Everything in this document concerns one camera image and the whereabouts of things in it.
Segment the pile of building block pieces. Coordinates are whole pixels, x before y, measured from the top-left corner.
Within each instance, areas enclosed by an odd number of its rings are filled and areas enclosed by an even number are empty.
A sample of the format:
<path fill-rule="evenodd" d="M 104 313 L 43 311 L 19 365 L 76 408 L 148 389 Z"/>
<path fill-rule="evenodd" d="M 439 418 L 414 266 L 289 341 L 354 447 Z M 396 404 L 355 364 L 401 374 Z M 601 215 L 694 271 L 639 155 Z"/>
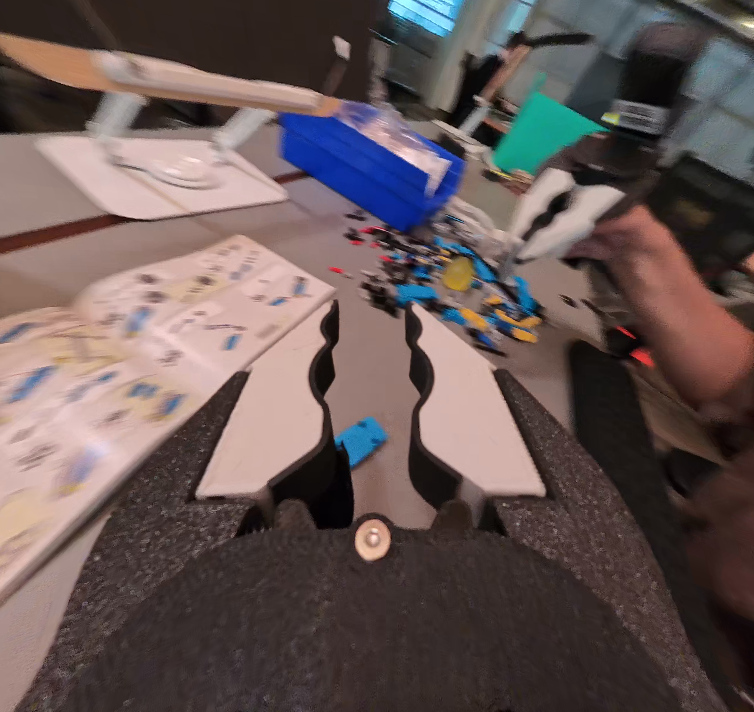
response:
<path fill-rule="evenodd" d="M 506 339 L 538 343 L 543 307 L 522 277 L 503 277 L 504 232 L 481 209 L 453 199 L 413 233 L 368 223 L 363 211 L 345 218 L 351 225 L 344 239 L 378 255 L 375 268 L 362 271 L 360 284 L 362 296 L 374 308 L 391 316 L 408 305 L 424 308 L 464 330 L 475 348 L 502 357 Z M 474 262 L 474 284 L 467 292 L 450 292 L 441 282 L 454 255 Z"/>

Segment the black partition panel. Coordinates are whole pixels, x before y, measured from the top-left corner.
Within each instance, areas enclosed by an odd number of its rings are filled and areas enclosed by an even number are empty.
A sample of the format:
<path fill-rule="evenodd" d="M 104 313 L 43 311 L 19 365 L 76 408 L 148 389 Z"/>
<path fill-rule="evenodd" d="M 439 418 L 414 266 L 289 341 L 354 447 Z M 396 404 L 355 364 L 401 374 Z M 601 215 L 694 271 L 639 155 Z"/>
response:
<path fill-rule="evenodd" d="M 372 0 L 2 0 L 2 61 L 101 92 L 90 51 L 365 102 Z"/>

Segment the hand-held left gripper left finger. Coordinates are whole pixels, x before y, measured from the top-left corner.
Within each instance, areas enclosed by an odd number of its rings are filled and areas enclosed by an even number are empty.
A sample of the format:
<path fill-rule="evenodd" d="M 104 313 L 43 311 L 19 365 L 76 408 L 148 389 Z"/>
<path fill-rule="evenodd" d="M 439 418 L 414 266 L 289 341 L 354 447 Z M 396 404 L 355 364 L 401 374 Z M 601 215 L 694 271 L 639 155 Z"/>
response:
<path fill-rule="evenodd" d="M 288 500 L 302 502 L 317 528 L 351 526 L 351 472 L 325 400 L 339 325 L 338 301 L 326 302 L 248 369 L 194 493 L 247 504 L 240 528 L 271 527 Z"/>

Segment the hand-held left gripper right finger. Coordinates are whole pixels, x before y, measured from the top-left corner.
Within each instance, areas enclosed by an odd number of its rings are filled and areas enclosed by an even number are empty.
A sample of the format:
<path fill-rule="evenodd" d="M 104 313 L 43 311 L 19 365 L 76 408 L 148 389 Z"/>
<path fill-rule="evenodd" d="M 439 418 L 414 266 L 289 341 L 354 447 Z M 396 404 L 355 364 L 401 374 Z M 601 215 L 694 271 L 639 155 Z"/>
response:
<path fill-rule="evenodd" d="M 457 502 L 476 525 L 497 501 L 547 500 L 531 442 L 504 394 L 504 372 L 417 304 L 407 306 L 404 326 L 417 397 L 408 470 L 422 500 L 436 513 Z"/>

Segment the yellow translucent ball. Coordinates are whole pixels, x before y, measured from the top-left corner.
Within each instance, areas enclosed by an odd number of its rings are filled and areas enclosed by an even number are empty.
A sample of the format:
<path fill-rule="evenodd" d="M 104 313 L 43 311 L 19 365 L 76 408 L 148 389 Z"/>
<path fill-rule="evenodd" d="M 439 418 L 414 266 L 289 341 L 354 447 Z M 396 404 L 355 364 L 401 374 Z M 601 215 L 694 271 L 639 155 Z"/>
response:
<path fill-rule="evenodd" d="M 466 255 L 454 255 L 449 258 L 441 276 L 441 282 L 448 291 L 460 293 L 469 291 L 474 279 L 474 262 Z"/>

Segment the blue flat block piece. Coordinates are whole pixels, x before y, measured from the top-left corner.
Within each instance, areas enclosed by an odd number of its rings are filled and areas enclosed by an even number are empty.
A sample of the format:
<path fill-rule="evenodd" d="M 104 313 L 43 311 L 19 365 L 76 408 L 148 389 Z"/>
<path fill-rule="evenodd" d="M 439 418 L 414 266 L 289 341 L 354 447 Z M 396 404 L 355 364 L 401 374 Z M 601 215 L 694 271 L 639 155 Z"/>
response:
<path fill-rule="evenodd" d="M 335 436 L 335 448 L 348 458 L 350 469 L 366 461 L 388 441 L 388 433 L 372 416 L 365 417 Z"/>

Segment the instruction booklet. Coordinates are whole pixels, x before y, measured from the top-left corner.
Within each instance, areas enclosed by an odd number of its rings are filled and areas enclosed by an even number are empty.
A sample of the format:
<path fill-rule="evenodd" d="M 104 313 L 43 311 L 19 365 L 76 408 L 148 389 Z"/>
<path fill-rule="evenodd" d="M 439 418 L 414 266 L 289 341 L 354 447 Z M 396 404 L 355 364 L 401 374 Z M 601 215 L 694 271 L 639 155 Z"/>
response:
<path fill-rule="evenodd" d="M 1 325 L 2 600 L 236 373 L 335 297 L 254 240 L 112 275 Z"/>

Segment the person's right hand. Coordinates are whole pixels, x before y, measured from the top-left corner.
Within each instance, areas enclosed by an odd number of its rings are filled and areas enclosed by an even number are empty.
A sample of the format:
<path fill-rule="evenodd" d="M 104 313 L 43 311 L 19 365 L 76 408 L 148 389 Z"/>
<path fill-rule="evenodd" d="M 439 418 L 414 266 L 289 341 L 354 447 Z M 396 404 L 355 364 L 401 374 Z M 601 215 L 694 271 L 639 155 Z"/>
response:
<path fill-rule="evenodd" d="M 673 332 L 716 308 L 670 230 L 645 206 L 599 222 L 566 258 L 602 262 L 647 336 Z"/>

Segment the white laptop stand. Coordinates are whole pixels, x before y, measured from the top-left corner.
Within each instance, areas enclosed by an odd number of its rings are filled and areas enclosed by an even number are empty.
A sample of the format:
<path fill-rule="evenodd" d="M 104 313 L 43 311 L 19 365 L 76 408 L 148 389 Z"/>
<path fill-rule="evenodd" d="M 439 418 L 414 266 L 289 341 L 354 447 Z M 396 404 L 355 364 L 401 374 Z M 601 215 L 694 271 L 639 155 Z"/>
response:
<path fill-rule="evenodd" d="M 278 113 L 324 117 L 350 62 L 334 37 L 335 63 L 324 92 L 212 74 L 178 62 L 111 50 L 86 50 L 2 34 L 2 53 L 54 83 L 99 91 L 81 136 L 45 136 L 41 154 L 110 215 L 139 221 L 276 204 L 287 192 L 238 150 Z M 137 138 L 129 129 L 152 100 L 220 105 L 235 113 L 205 140 Z"/>

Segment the teal plastic case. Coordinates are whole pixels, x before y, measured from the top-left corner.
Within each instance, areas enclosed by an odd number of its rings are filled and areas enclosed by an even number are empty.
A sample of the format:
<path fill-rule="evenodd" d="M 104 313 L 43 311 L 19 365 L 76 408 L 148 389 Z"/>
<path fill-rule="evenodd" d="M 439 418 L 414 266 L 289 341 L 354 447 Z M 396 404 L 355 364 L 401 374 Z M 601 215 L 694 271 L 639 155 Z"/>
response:
<path fill-rule="evenodd" d="M 545 73 L 534 79 L 509 131 L 492 151 L 493 169 L 509 175 L 522 170 L 533 176 L 545 160 L 561 149 L 595 132 L 607 132 L 601 123 L 545 95 L 546 80 Z"/>

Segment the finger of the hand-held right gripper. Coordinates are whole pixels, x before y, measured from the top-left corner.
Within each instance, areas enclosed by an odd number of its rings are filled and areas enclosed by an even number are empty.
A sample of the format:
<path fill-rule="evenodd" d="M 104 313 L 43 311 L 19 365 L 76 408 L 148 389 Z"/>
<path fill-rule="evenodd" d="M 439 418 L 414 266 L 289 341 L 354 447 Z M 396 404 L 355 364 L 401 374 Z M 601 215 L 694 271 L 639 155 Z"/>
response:
<path fill-rule="evenodd" d="M 596 224 L 626 198 L 616 188 L 575 188 L 566 195 L 565 208 L 523 242 L 520 263 L 540 258 L 562 258 L 590 236 Z"/>
<path fill-rule="evenodd" d="M 548 227 L 575 185 L 570 172 L 544 170 L 519 197 L 511 222 L 511 236 L 525 242 Z"/>

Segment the grey desk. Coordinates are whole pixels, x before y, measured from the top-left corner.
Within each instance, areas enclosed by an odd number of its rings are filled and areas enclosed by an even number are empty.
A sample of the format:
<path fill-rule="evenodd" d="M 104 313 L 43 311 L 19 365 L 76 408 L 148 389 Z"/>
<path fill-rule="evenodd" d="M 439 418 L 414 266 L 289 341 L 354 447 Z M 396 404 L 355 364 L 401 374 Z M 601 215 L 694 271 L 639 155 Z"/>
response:
<path fill-rule="evenodd" d="M 94 216 L 78 189 L 64 186 L 31 135 L 2 136 L 2 224 L 28 209 L 58 222 L 2 238 L 2 317 L 68 305 L 105 277 L 212 245 L 238 232 L 337 287 L 340 339 L 335 380 L 326 393 L 334 431 L 373 416 L 388 443 L 354 472 L 355 513 L 386 514 L 408 528 L 428 527 L 434 511 L 408 475 L 411 412 L 418 398 L 409 378 L 402 318 L 369 306 L 357 281 L 371 252 L 342 237 L 353 205 L 278 157 L 279 129 L 262 128 L 243 154 L 284 185 L 283 204 L 197 218 L 120 222 Z M 138 600 L 188 559 L 238 531 L 249 499 L 193 500 L 203 464 L 219 440 L 243 377 L 156 451 L 115 501 L 74 535 L 2 606 L 2 710 L 58 708 L 68 672 L 84 661 L 89 630 L 116 628 Z"/>

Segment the blue plastic bin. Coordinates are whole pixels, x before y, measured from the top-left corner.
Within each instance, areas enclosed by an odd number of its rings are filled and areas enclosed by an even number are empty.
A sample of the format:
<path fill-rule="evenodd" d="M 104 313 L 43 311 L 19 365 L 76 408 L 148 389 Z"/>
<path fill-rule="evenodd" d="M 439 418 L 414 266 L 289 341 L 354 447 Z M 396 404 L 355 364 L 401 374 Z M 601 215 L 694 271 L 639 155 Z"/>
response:
<path fill-rule="evenodd" d="M 421 141 L 451 160 L 431 198 L 425 197 L 420 183 L 424 173 L 341 122 L 335 113 L 329 117 L 286 113 L 279 116 L 279 123 L 285 160 L 401 232 L 429 223 L 456 194 L 464 176 L 462 158 L 429 141 L 409 123 Z"/>

